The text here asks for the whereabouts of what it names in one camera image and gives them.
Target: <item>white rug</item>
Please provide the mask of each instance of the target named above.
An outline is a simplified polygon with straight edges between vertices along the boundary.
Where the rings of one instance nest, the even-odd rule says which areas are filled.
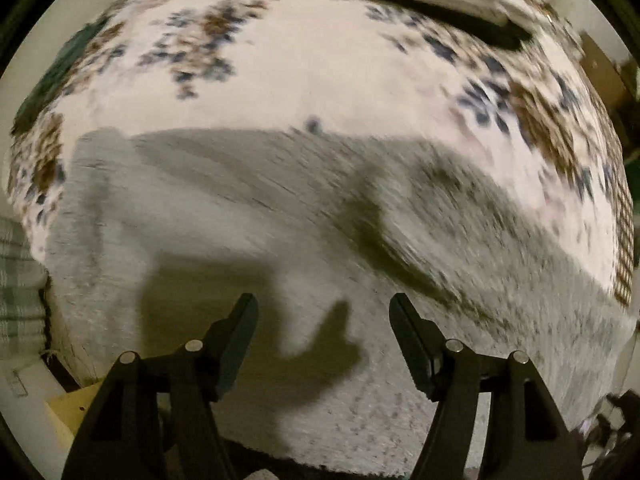
[[[634,328],[502,190],[427,141],[101,130],[78,141],[64,193],[46,266],[95,374],[125,349],[173,351],[254,292],[257,335],[218,425],[310,465],[395,475],[417,459],[436,406],[389,327],[396,292],[477,352],[526,351],[569,425]],[[481,451],[475,438],[468,466]]]

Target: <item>floor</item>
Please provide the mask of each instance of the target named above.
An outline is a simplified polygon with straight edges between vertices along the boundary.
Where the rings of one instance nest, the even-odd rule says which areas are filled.
[[[112,1],[56,0],[33,27],[0,78],[0,155],[3,158],[10,142],[8,132],[13,117],[23,99],[49,67],[63,43]],[[596,34],[606,35],[608,30],[601,25]],[[606,47],[616,56],[622,56],[624,50],[618,40],[608,36]],[[0,216],[12,215],[8,204],[0,196]],[[633,301],[636,311],[640,310],[640,272],[634,280]],[[625,346],[612,384],[614,392],[624,392],[630,388],[640,392],[640,333],[636,333]],[[42,399],[62,393],[60,385],[39,359],[0,363],[0,411],[16,439],[28,455],[34,457],[34,465],[47,480],[60,478],[65,451],[55,444],[52,428],[44,424],[48,415]]]

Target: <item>plaid cloth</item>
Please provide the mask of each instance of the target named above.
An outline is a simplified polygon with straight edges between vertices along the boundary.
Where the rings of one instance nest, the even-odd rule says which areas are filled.
[[[44,350],[46,313],[38,292],[46,282],[21,225],[0,218],[0,358]]]

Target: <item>bolt head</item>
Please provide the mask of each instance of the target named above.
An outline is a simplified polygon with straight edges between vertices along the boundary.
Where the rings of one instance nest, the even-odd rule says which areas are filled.
[[[184,347],[187,352],[199,352],[203,346],[204,343],[200,339],[192,339]]]
[[[456,354],[458,352],[462,352],[462,349],[465,347],[462,342],[458,341],[457,339],[449,339],[446,343],[445,346],[447,347],[447,349],[449,349],[452,352],[455,352]]]
[[[124,352],[124,354],[120,356],[120,362],[124,365],[130,365],[135,360],[136,355],[133,352]]]
[[[516,362],[519,362],[521,365],[529,362],[529,356],[525,354],[522,350],[516,350],[513,353],[513,358],[516,360]]]

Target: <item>dark green fabric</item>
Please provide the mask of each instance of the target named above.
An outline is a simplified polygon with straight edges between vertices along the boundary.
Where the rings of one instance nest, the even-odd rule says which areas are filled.
[[[68,40],[56,56],[56,60],[34,86],[29,96],[22,102],[14,119],[11,134],[20,135],[34,125],[39,113],[60,92],[65,76],[76,60],[82,56],[89,42],[105,27],[109,18],[103,16],[93,23],[87,23]]]

